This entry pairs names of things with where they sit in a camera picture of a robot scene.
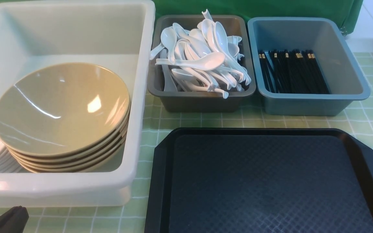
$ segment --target textured tray surface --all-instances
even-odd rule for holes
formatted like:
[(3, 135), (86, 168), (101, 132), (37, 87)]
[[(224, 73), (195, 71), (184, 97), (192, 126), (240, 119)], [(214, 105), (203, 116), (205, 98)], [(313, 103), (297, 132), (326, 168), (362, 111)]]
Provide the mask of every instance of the textured tray surface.
[(333, 136), (181, 136), (170, 214), (172, 233), (373, 232)]

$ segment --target chopsticks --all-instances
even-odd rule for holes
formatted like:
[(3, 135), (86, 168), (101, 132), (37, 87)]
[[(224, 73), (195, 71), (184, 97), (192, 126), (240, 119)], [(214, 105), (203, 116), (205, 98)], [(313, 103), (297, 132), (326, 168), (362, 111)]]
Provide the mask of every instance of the chopsticks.
[(330, 94), (312, 50), (259, 51), (263, 81), (272, 93)]

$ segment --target green backdrop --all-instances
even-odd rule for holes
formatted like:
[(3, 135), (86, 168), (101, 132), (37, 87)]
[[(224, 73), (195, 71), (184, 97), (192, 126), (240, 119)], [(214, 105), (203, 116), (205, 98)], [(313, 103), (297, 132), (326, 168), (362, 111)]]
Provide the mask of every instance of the green backdrop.
[(156, 18), (162, 15), (196, 15), (208, 9), (213, 15), (254, 17), (323, 17), (335, 22), (343, 34), (353, 32), (363, 0), (154, 0)]

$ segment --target black plastic tray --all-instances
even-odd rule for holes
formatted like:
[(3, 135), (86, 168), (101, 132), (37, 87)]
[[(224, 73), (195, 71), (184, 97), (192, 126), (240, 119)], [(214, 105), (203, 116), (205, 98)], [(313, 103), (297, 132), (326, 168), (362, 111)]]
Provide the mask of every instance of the black plastic tray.
[(372, 233), (373, 150), (338, 129), (179, 128), (145, 233)]

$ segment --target chopstick container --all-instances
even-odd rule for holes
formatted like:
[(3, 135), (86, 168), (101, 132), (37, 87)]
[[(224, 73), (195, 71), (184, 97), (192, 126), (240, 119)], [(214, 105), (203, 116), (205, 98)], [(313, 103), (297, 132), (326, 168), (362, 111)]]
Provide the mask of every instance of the chopstick container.
[[(245, 97), (253, 95), (256, 90), (253, 60), (244, 20), (235, 15), (213, 15), (212, 17), (215, 22), (219, 21), (224, 26), (228, 36), (235, 35), (243, 38), (239, 48), (240, 53), (244, 54), (244, 58), (239, 63), (247, 69), (252, 81), (248, 86), (243, 85), (244, 92), (229, 92), (227, 99), (223, 99), (218, 93), (164, 92), (162, 67), (156, 66), (156, 59), (153, 59), (149, 66), (148, 90), (152, 95), (160, 98), (168, 112), (233, 112), (238, 109), (240, 102)], [(176, 22), (186, 30), (191, 30), (196, 28), (203, 19), (202, 15), (162, 16), (156, 22), (152, 47), (154, 48), (160, 43), (162, 30), (172, 26), (173, 23)]]
[[(369, 97), (364, 75), (334, 22), (323, 18), (258, 17), (247, 25), (256, 82), (268, 114), (334, 116), (351, 102)], [(330, 94), (268, 91), (258, 51), (275, 49), (313, 50)]]

